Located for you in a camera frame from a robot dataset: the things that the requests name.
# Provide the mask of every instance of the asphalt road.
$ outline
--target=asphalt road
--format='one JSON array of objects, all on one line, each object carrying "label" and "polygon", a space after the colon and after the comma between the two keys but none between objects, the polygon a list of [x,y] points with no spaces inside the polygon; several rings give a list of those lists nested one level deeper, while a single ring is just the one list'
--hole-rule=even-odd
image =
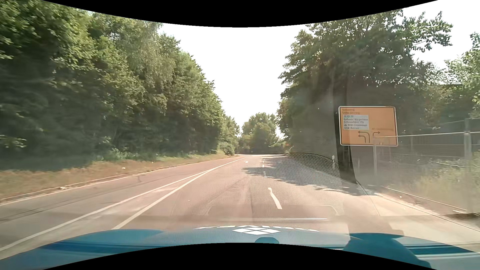
[{"label": "asphalt road", "polygon": [[0,205],[0,258],[111,229],[268,225],[403,233],[480,243],[478,228],[367,195],[280,155],[243,155],[158,170]]}]

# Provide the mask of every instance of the tree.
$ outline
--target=tree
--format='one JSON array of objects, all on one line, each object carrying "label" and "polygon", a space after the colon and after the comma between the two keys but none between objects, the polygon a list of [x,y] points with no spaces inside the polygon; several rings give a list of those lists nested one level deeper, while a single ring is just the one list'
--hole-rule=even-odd
[{"label": "tree", "polygon": [[236,147],[213,82],[161,23],[41,0],[0,1],[0,15],[0,158]]},{"label": "tree", "polygon": [[463,120],[480,116],[480,35],[473,33],[472,49],[461,58],[445,61],[450,82],[455,85],[444,88],[441,101],[441,117],[446,121]]},{"label": "tree", "polygon": [[242,153],[271,153],[278,141],[274,114],[257,113],[242,127],[239,149]]},{"label": "tree", "polygon": [[234,118],[225,116],[222,122],[222,134],[220,136],[219,149],[227,155],[234,155],[238,152],[240,127]]},{"label": "tree", "polygon": [[450,45],[452,25],[441,13],[426,20],[395,10],[307,26],[279,77],[288,86],[277,122],[295,151],[336,155],[332,98],[335,104],[395,106],[400,131],[426,124],[422,91],[435,82],[435,68],[413,60],[412,52]]}]

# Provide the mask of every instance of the chain-link fence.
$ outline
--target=chain-link fence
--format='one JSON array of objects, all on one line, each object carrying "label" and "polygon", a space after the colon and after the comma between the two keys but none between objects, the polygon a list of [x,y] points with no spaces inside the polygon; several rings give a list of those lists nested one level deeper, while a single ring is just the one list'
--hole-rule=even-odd
[{"label": "chain-link fence", "polygon": [[378,186],[412,194],[463,212],[480,212],[480,132],[396,136],[373,140]]}]

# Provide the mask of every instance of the dirt shoulder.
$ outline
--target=dirt shoulder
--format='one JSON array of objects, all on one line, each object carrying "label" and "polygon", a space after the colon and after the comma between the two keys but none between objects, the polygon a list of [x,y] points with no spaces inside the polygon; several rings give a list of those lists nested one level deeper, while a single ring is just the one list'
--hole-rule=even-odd
[{"label": "dirt shoulder", "polygon": [[194,155],[188,158],[164,158],[162,161],[97,161],[84,168],[64,169],[55,172],[0,171],[0,201],[13,196],[36,195],[58,190],[64,186],[80,186],[96,181],[106,181],[131,174],[149,172],[163,167],[198,163],[207,160],[225,159],[225,154]]}]

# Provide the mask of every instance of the grass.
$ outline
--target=grass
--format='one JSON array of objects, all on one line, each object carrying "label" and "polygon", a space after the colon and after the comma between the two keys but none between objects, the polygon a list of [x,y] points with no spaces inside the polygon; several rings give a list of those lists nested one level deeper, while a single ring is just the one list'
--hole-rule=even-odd
[{"label": "grass", "polygon": [[162,157],[160,161],[94,161],[81,168],[55,171],[3,170],[0,171],[0,199],[119,174],[147,172],[160,167],[228,157],[219,151],[212,155],[188,155],[181,158]]},{"label": "grass", "polygon": [[[442,163],[464,165],[460,161]],[[469,181],[464,177],[465,169],[425,165],[424,173],[417,179],[410,179],[408,183],[391,184],[389,187],[464,209],[468,209],[471,204],[474,212],[480,212],[480,155],[476,154],[472,159]]]}]

